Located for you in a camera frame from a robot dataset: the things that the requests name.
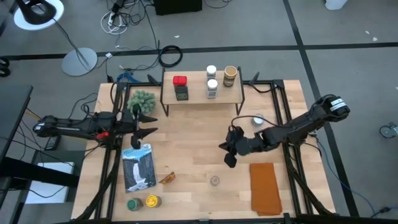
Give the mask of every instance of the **green can lid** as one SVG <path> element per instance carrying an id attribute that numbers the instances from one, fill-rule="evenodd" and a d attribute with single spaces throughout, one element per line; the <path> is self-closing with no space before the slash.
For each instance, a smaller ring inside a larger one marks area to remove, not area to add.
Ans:
<path id="1" fill-rule="evenodd" d="M 134 199 L 131 199 L 127 202 L 127 208 L 129 210 L 134 210 L 137 208 L 137 202 Z"/>

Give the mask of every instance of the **gray floor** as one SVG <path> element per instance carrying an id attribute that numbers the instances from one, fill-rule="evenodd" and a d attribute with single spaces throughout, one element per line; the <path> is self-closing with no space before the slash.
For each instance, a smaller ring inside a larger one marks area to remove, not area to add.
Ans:
<path id="1" fill-rule="evenodd" d="M 220 4 L 219 0 L 208 2 Z M 60 23 L 78 46 L 91 47 L 97 52 L 117 50 L 114 47 L 117 36 L 105 34 L 100 27 L 100 19 L 107 11 L 105 0 L 64 0 L 63 3 L 66 11 Z M 328 11 L 323 3 L 323 0 L 290 1 L 305 45 L 398 42 L 398 1 L 349 0 L 339 11 Z M 37 32 L 20 30 L 14 25 L 12 16 L 3 11 L 7 10 L 1 9 L 0 16 L 8 19 L 6 30 L 0 37 L 0 55 L 65 54 L 71 50 L 56 27 Z M 197 48 L 296 44 L 281 0 L 234 0 L 224 9 L 203 6 L 200 12 L 169 16 L 156 16 L 149 7 L 148 11 L 161 46 L 175 44 L 181 48 Z M 130 27 L 121 35 L 118 44 L 131 49 L 154 46 L 147 21 Z M 383 206 L 398 207 L 395 175 L 398 168 L 397 139 L 384 139 L 378 133 L 381 125 L 398 122 L 395 116 L 398 112 L 395 106 L 398 103 L 398 49 L 308 50 L 307 54 L 321 94 L 340 95 L 351 108 L 348 119 L 332 124 L 332 127 L 352 188 L 368 198 L 375 210 Z M 172 58 L 176 55 L 166 56 L 166 60 Z M 122 73 L 119 65 L 135 67 L 151 64 L 154 59 L 155 55 L 114 57 L 108 62 L 108 73 L 116 78 Z M 29 104 L 32 110 L 42 116 L 68 116 L 77 99 L 98 91 L 99 84 L 106 81 L 105 66 L 83 77 L 73 78 L 62 73 L 61 62 L 61 59 L 13 61 L 12 75 L 0 79 L 0 83 L 30 84 L 34 87 Z M 257 71 L 262 79 L 299 79 L 307 104 L 314 101 L 298 50 L 184 54 L 181 64 L 171 70 L 201 70 L 208 64 L 218 67 L 240 65 L 244 79 L 250 79 Z M 134 76 L 146 80 L 149 73 L 159 78 L 160 71 L 161 68 L 156 67 L 136 72 Z M 77 111 L 75 116 L 83 115 Z M 33 125 L 33 119 L 26 117 L 26 120 L 28 125 Z M 320 131 L 320 139 L 330 155 L 323 131 Z M 14 147 L 10 156 L 20 157 L 22 149 Z M 64 138 L 60 148 L 83 150 L 84 143 Z M 336 210 L 348 215 L 340 183 L 326 162 L 324 165 Z M 8 205 L 15 202 L 16 193 L 9 194 Z M 360 215 L 371 216 L 367 203 L 357 195 L 354 197 Z M 26 206 L 19 223 L 64 222 L 71 210 L 71 202 L 56 207 Z M 8 215 L 8 211 L 0 211 L 0 217 Z M 398 210 L 379 217 L 398 219 Z"/>

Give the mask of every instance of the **brown can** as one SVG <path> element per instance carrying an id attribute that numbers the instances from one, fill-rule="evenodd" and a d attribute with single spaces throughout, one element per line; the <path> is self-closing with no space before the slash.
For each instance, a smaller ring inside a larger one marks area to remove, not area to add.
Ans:
<path id="1" fill-rule="evenodd" d="M 236 74 L 238 73 L 238 69 L 234 66 L 227 66 L 224 69 L 224 86 L 231 87 L 234 85 Z"/>

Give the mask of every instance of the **yellow can lid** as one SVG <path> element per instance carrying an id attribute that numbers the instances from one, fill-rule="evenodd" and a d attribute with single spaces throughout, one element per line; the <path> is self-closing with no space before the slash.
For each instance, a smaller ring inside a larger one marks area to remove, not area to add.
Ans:
<path id="1" fill-rule="evenodd" d="M 158 199 L 155 195 L 150 195 L 147 197 L 146 203 L 148 207 L 153 208 L 158 204 Z"/>

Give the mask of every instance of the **red cube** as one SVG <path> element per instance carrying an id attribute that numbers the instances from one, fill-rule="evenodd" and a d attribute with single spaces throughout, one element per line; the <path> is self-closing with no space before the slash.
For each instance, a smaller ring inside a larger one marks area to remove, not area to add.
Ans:
<path id="1" fill-rule="evenodd" d="M 187 84 L 186 76 L 174 76 L 173 77 L 173 85 L 185 86 Z"/>

